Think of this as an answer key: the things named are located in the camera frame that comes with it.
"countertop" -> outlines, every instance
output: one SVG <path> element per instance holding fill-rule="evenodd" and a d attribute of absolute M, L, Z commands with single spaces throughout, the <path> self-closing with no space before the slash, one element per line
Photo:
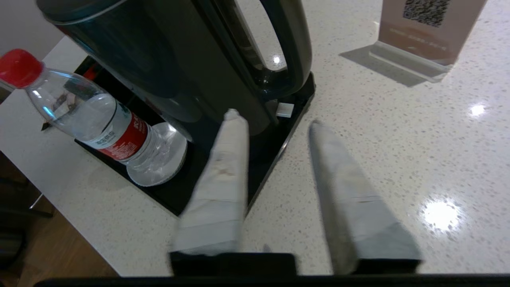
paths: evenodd
<path fill-rule="evenodd" d="M 380 1 L 303 5 L 316 94 L 246 217 L 243 250 L 294 253 L 300 274 L 332 272 L 308 152 L 318 118 L 415 237 L 421 273 L 510 272 L 510 3 L 488 1 L 437 84 L 368 58 Z M 250 26 L 274 57 L 264 24 Z M 73 71 L 85 56 L 64 38 L 44 62 Z M 0 105 L 0 149 L 120 275 L 169 275 L 176 217 L 67 135 L 40 132 L 41 123 L 14 91 Z"/>

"kettle handle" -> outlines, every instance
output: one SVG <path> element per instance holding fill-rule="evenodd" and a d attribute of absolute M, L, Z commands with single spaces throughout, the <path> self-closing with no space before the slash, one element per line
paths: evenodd
<path fill-rule="evenodd" d="M 260 83 L 266 100 L 297 92 L 308 79 L 312 45 L 300 0 L 260 0 L 271 21 L 287 62 L 287 69 L 274 71 L 273 81 Z"/>

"qr code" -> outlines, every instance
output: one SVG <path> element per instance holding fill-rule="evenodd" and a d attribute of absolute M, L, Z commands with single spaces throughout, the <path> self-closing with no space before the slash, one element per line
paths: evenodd
<path fill-rule="evenodd" d="M 443 22 L 450 0 L 407 0 L 404 18 L 439 27 Z"/>

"red bottle cap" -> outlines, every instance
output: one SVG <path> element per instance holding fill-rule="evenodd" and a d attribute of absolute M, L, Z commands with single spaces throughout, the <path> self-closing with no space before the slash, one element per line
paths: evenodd
<path fill-rule="evenodd" d="M 41 75 L 43 67 L 29 52 L 10 50 L 0 58 L 0 79 L 18 89 L 25 88 Z"/>

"water bottle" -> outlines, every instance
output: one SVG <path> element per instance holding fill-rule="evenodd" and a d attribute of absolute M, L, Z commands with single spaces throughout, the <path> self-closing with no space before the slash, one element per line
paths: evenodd
<path fill-rule="evenodd" d="M 170 144 L 145 121 L 92 81 L 49 69 L 29 52 L 0 58 L 0 79 L 24 89 L 54 127 L 137 171 L 166 165 Z"/>

